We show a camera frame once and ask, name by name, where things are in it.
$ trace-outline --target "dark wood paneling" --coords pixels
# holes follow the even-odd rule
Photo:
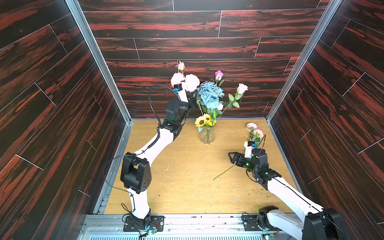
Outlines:
[[[332,48],[384,84],[384,34],[350,21]]]
[[[175,11],[203,10],[267,10],[267,9],[298,9],[316,8],[318,0],[174,0]]]
[[[383,137],[308,62],[296,81],[308,92],[318,108],[355,152],[365,149]]]
[[[105,61],[113,76],[171,78],[177,72],[177,61],[174,60],[105,59]]]
[[[146,78],[146,77],[113,77],[119,91],[146,92],[155,84],[164,84],[170,87],[170,77]],[[154,88],[152,92],[164,92],[165,88]]]
[[[304,121],[303,117],[300,115],[295,105],[293,104],[293,100],[289,96],[286,96],[284,98],[281,107],[282,113],[284,114],[287,122],[290,123],[291,128],[293,128],[294,136],[299,142],[310,130],[310,127]]]
[[[172,0],[80,0],[83,11],[172,11]]]
[[[91,191],[92,188],[90,187],[87,188],[89,189],[88,194],[91,196],[87,214],[93,214],[93,209],[95,208],[105,177],[107,176],[112,162],[111,159],[114,157],[118,144],[119,138],[113,131],[113,126],[111,125],[107,129],[100,143],[100,147],[97,149],[94,159],[92,160],[92,162],[97,165],[97,174],[92,178],[92,182],[90,183],[94,186],[93,190]]]
[[[225,79],[225,82],[221,85],[221,88],[224,90],[224,93],[234,93],[239,83],[243,83],[248,86],[249,91],[281,89],[287,77],[288,75],[224,76],[223,79]],[[201,78],[200,82],[210,80],[208,77]]]
[[[309,36],[262,37],[257,48],[256,58],[299,56],[307,44]]]
[[[212,59],[212,60],[180,60],[184,62],[184,73],[192,73],[198,77],[213,77],[221,70],[225,77],[277,75],[284,72],[290,58],[260,58],[260,59]]]
[[[51,23],[51,27],[67,53],[84,40],[72,14]]]
[[[105,132],[107,131],[108,126],[111,124],[113,115],[115,114],[113,103],[114,99],[110,98],[103,110],[100,109],[100,111],[92,121],[91,125],[94,127],[88,135],[87,140],[96,149],[98,149],[100,142],[103,139]]]
[[[97,38],[217,37],[217,12],[85,12]]]
[[[35,85],[0,111],[0,169],[23,146],[55,106]]]
[[[331,0],[320,0],[319,5],[317,6],[317,8],[326,8],[330,1]]]
[[[90,197],[78,192],[63,223],[57,240],[76,240],[86,217]]]
[[[139,59],[133,38],[96,38],[104,58]]]
[[[68,97],[58,105],[56,111],[42,124],[30,140],[18,152],[20,156],[44,168],[56,149],[72,128],[94,92],[102,83],[102,75],[97,68],[88,72]]]
[[[384,140],[364,150],[360,156],[372,172],[384,182],[384,161],[382,158],[384,156]]]
[[[137,38],[140,59],[253,58],[260,37]]]
[[[332,46],[348,22],[349,18],[336,12],[320,39],[328,46]]]
[[[344,211],[347,212],[346,217],[354,221],[353,219],[358,219],[355,213],[362,214],[364,223],[361,229],[372,231],[372,229],[377,228],[376,223],[373,224],[374,221],[381,222],[384,220],[384,207],[379,200],[384,198],[382,182],[374,176],[364,161],[345,143],[339,132],[329,122],[330,117],[326,116],[313,103],[306,89],[297,98],[295,105],[311,128],[311,132],[321,143],[324,153],[331,159],[332,165],[324,171],[329,175],[325,179],[330,180],[326,184],[329,186],[329,190],[333,192],[340,206],[344,206]],[[360,221],[354,221],[351,224],[355,226],[354,228],[357,228]]]
[[[308,62],[340,95],[364,73],[322,41],[318,41]]]
[[[65,50],[50,26],[1,49],[0,109],[65,55]]]
[[[343,1],[338,11],[368,27],[384,33],[383,2],[377,0],[349,0]]]
[[[323,11],[223,11],[220,37],[310,35]]]
[[[344,98],[384,134],[384,85],[364,74]]]
[[[0,171],[0,232],[34,185],[41,169],[14,156]]]
[[[284,74],[290,74],[293,67],[295,66],[296,62],[297,62],[297,59],[298,57],[291,57],[289,63],[287,64],[285,70],[284,70]]]
[[[0,48],[70,13],[63,0],[20,0],[15,2],[4,1],[6,4],[1,4]]]
[[[85,178],[84,176],[95,152],[96,150],[94,150],[88,142],[83,143],[78,156],[73,161],[68,174],[63,180],[63,184],[57,191],[55,198],[32,239],[48,240],[55,238],[59,234],[67,215],[71,214],[70,208],[76,194],[80,193],[78,191],[79,186],[82,182],[89,180],[89,178]]]
[[[36,81],[36,84],[58,105],[91,68],[92,64],[94,64],[94,58],[83,41]]]
[[[300,95],[303,88],[300,86],[298,81],[293,82],[293,85],[288,91],[288,96],[295,102],[296,98]]]
[[[282,122],[284,120],[284,117],[283,117],[281,112],[276,112],[275,116],[273,118],[275,118],[275,117],[280,118],[280,120]],[[301,171],[301,169],[300,169],[300,167],[296,161],[296,156],[297,156],[296,153],[298,151],[301,152],[301,148],[297,144],[296,145],[290,144],[291,143],[290,136],[286,133],[286,131],[289,131],[289,130],[288,129],[283,130],[283,126],[281,126],[281,124],[279,124],[279,129],[277,129],[275,131],[276,137],[277,137],[277,139],[278,139],[278,141],[279,141],[279,143],[280,143],[280,145],[284,151],[285,156],[287,157],[289,165],[292,168],[293,175],[296,177],[296,179],[300,185],[300,188],[303,191],[304,196],[306,196],[309,199],[313,199],[312,193],[308,187],[308,184],[306,184],[307,179],[304,178],[306,175],[303,174],[303,172]]]

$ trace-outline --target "black cable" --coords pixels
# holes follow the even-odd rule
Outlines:
[[[251,179],[252,182],[256,182],[255,180],[253,180],[253,179],[248,175],[248,170],[245,170],[245,173],[247,174],[248,178]]]
[[[181,103],[181,99],[180,99],[180,97],[179,97],[179,95],[175,92],[175,91],[173,91],[173,89],[171,89],[170,87],[168,87],[168,86],[166,86],[166,85],[164,85],[164,84],[156,84],[156,85],[153,85],[150,89],[149,89],[149,91],[148,91],[148,102],[149,102],[149,106],[151,107],[151,109],[152,109],[152,112],[155,114],[155,117],[157,118],[157,121],[159,122],[159,125],[157,126],[157,137],[156,137],[156,139],[150,144],[150,145],[148,145],[148,148],[151,148],[158,140],[159,140],[159,138],[160,138],[160,127],[161,127],[161,121],[160,121],[160,118],[159,118],[159,116],[157,115],[157,113],[155,112],[155,110],[153,109],[153,106],[152,106],[152,100],[151,100],[151,91],[152,91],[152,89],[154,88],[154,87],[165,87],[165,88],[167,88],[167,89],[169,89],[171,92],[173,92],[173,94],[175,94],[176,95],[176,97],[177,97],[177,99],[180,101],[180,103]]]

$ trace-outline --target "flower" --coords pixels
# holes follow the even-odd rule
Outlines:
[[[203,114],[203,117],[205,117],[207,121],[211,121],[211,115],[205,113]]]
[[[246,90],[248,90],[248,86],[242,83],[239,83],[239,87],[237,87],[237,93],[243,94]]]
[[[202,100],[202,104],[210,109],[218,108],[219,97],[223,97],[223,89],[219,88],[216,83],[204,82],[197,88]]]
[[[246,129],[248,131],[253,131],[254,129],[257,129],[257,124],[255,124],[253,122],[250,122],[250,123],[247,124]]]
[[[220,81],[220,79],[224,76],[224,73],[222,73],[220,70],[217,70],[215,73],[215,79],[216,81]]]
[[[196,124],[196,127],[202,127],[205,125],[206,122],[207,122],[207,118],[205,116],[200,116],[196,118],[195,124]]]
[[[179,70],[183,71],[185,66],[184,66],[184,63],[183,62],[179,62],[179,64],[177,65],[177,67],[179,68]]]
[[[173,77],[171,78],[170,83],[172,84],[172,86],[174,86],[175,84],[179,84],[184,80],[185,80],[185,77],[182,73],[175,73],[173,74]]]
[[[196,90],[197,86],[200,84],[200,80],[193,74],[188,74],[185,76],[185,89],[189,92]]]
[[[263,131],[261,131],[260,129],[254,129],[252,134],[253,134],[254,137],[258,137],[260,139],[264,136]]]

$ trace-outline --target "metal frame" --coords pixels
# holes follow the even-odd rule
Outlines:
[[[133,126],[133,121],[125,124],[124,130],[121,134],[120,142],[119,142],[118,148],[116,149],[116,153],[114,157],[125,154],[125,148],[127,147],[128,138],[132,131],[132,126]],[[109,171],[105,178],[105,180],[112,185],[119,171],[121,160],[122,158],[116,158],[112,160],[111,166],[109,167]],[[93,209],[93,214],[104,214],[104,210],[108,202],[109,195],[111,194],[111,191],[112,191],[112,186],[110,186],[104,181],[103,187],[99,194],[99,198],[96,202],[95,208]]]
[[[153,214],[152,216],[156,215],[165,217],[164,230],[151,237],[161,237],[163,240],[167,237],[174,237],[174,240],[176,240],[180,236],[185,239],[186,237],[195,236],[209,237],[213,234],[218,237],[216,239],[218,240],[222,236],[261,237],[261,233],[275,233],[273,231],[261,231],[260,229],[256,229],[254,232],[246,232],[241,220],[241,214]],[[296,214],[288,213],[286,215],[300,220]],[[137,233],[123,232],[124,223],[121,220],[122,217],[122,214],[87,215],[78,239],[87,240],[91,236],[100,237],[101,235],[104,237],[113,236],[116,239],[125,236],[137,238]],[[282,237],[278,239],[287,239],[289,237],[284,232],[280,234]]]
[[[105,82],[107,83],[113,98],[115,99],[119,110],[127,124],[131,121],[131,116],[129,115],[127,106],[125,106],[124,101],[121,97],[121,94],[116,86],[115,81],[113,80],[112,74],[109,71],[107,63],[104,60],[103,55],[101,54],[100,48],[96,43],[96,39],[93,36],[93,33],[88,25],[88,22],[81,10],[79,2],[77,0],[65,0],[70,9],[72,16],[80,29],[81,34],[83,35],[85,42],[87,43],[93,57],[95,58],[96,64],[99,67],[101,74],[103,75]]]
[[[328,3],[324,13],[320,17],[315,29],[313,30],[310,38],[308,39],[307,44],[305,45],[303,51],[301,52],[299,59],[297,60],[295,66],[293,67],[291,73],[289,74],[282,90],[277,96],[275,103],[273,104],[271,110],[269,111],[266,117],[266,120],[268,123],[271,122],[274,114],[276,113],[277,109],[280,107],[289,89],[295,82],[305,62],[307,61],[308,57],[311,55],[314,47],[316,46],[322,34],[324,33],[325,28],[328,26],[329,22],[333,18],[333,15],[336,13],[336,10],[339,8],[341,2],[342,0],[331,0]]]

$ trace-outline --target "green leaf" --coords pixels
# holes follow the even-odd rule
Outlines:
[[[232,94],[228,94],[228,98],[229,100],[232,102],[233,100],[235,100],[235,98],[232,96]]]

